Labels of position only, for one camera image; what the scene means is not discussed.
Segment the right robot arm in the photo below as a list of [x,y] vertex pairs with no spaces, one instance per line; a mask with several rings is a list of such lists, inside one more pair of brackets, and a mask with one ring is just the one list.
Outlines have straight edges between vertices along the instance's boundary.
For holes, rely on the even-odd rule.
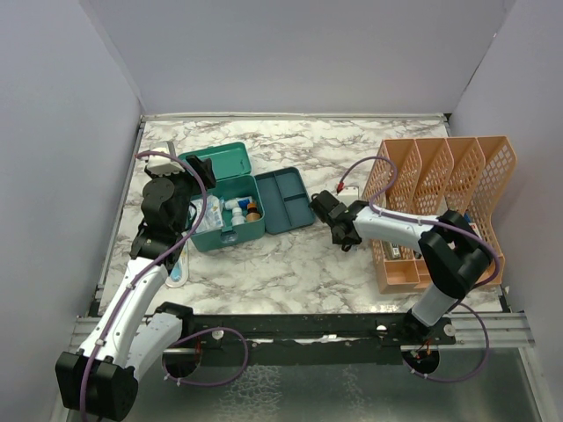
[[419,253],[431,279],[429,287],[403,317],[403,331],[415,344],[435,335],[436,324],[477,286],[495,251],[457,211],[415,216],[377,207],[364,200],[347,206],[327,190],[311,196],[310,208],[331,230],[332,243],[344,252],[367,240],[385,241]]

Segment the brown bottle orange cap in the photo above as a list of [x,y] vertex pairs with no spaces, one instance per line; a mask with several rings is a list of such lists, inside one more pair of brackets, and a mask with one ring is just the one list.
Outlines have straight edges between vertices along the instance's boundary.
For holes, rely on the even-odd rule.
[[258,205],[255,202],[250,202],[246,208],[246,220],[248,222],[256,222],[261,219],[262,215],[259,211]]

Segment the small bottle blue label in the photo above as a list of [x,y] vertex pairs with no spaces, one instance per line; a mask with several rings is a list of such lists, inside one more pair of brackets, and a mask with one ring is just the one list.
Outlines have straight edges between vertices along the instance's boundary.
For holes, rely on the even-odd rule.
[[243,197],[243,198],[234,198],[230,200],[226,200],[223,205],[224,208],[227,210],[233,210],[236,207],[240,207],[241,209],[247,209],[248,205],[253,203],[253,199],[251,196]]

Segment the peach plastic file organizer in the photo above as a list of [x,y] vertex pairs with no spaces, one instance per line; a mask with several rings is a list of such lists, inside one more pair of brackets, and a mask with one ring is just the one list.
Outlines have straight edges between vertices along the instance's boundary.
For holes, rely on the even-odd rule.
[[[499,274],[485,287],[500,285],[505,258],[491,219],[517,164],[508,138],[388,139],[383,140],[377,155],[397,165],[398,179],[377,198],[376,204],[415,215],[441,215],[446,208],[462,215],[467,212],[478,224],[481,238],[493,246],[501,262]],[[375,161],[362,199],[369,200],[387,185],[390,177],[390,165]],[[380,293],[421,293],[429,286],[426,264],[412,250],[400,247],[402,259],[387,260],[382,241],[370,242]]]

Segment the dark teal divided tray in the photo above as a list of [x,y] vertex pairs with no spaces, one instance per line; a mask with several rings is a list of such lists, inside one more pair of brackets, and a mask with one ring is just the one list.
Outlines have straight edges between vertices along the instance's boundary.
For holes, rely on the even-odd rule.
[[261,173],[255,179],[268,234],[286,233],[315,222],[310,196],[297,168],[287,167]]

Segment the thermometer blister pack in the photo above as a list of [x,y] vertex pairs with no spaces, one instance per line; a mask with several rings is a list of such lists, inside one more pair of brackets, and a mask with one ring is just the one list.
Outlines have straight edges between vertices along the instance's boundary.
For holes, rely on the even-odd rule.
[[180,288],[183,287],[189,277],[189,253],[188,244],[185,244],[180,255],[179,260],[176,262],[172,269],[169,277],[167,278],[165,285],[168,288]]

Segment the teal medicine box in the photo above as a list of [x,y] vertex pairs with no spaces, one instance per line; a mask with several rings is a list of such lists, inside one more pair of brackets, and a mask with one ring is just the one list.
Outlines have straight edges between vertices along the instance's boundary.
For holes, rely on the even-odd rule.
[[246,146],[242,142],[233,142],[185,152],[180,154],[179,158],[185,159],[188,156],[197,156],[201,160],[211,159],[216,186],[208,190],[208,195],[215,195],[223,203],[226,200],[251,196],[262,215],[260,220],[248,222],[246,220],[247,211],[242,209],[245,223],[232,226],[232,210],[225,209],[223,205],[223,227],[200,234],[194,233],[191,240],[195,248],[199,252],[210,252],[263,237],[265,234],[264,210],[256,179],[252,175],[251,161]]

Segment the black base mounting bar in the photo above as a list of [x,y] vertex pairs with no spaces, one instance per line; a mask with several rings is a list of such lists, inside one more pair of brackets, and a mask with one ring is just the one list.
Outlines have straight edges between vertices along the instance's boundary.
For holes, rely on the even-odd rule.
[[450,346],[452,322],[421,328],[405,313],[197,315],[165,302],[158,314],[181,322],[164,362],[180,372],[202,367],[398,365],[404,346]]

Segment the blue gauze dressing pack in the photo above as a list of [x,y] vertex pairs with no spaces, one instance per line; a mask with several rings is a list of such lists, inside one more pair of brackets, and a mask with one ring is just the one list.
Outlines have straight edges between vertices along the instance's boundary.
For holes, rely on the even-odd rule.
[[224,225],[223,221],[223,201],[215,195],[207,196],[207,205],[203,207],[203,199],[192,200],[192,204],[196,209],[196,218],[203,214],[201,223],[197,227],[195,233],[200,234],[211,230],[220,229]]

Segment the white plastic bottle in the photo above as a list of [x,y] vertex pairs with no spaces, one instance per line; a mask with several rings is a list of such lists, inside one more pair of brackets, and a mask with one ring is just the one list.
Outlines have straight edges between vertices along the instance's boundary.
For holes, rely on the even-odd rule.
[[234,207],[232,209],[231,225],[238,226],[245,223],[245,216],[241,207]]

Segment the white box red label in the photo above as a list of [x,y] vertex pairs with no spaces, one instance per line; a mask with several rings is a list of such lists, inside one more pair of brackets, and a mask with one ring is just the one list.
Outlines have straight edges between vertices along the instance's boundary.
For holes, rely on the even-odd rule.
[[471,218],[471,216],[467,212],[464,213],[464,219],[467,221],[467,223],[471,227],[472,231],[477,236],[481,236],[478,224]]

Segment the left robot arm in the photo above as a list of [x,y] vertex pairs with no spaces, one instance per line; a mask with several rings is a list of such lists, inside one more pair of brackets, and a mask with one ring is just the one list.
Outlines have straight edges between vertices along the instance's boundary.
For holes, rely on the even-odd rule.
[[191,199],[206,199],[216,177],[208,158],[156,151],[147,155],[150,182],[143,188],[143,218],[122,282],[87,339],[55,364],[62,403],[81,418],[122,421],[133,407],[139,382],[167,344],[186,346],[194,336],[194,325],[171,311],[143,331],[138,327],[199,225],[188,221]]

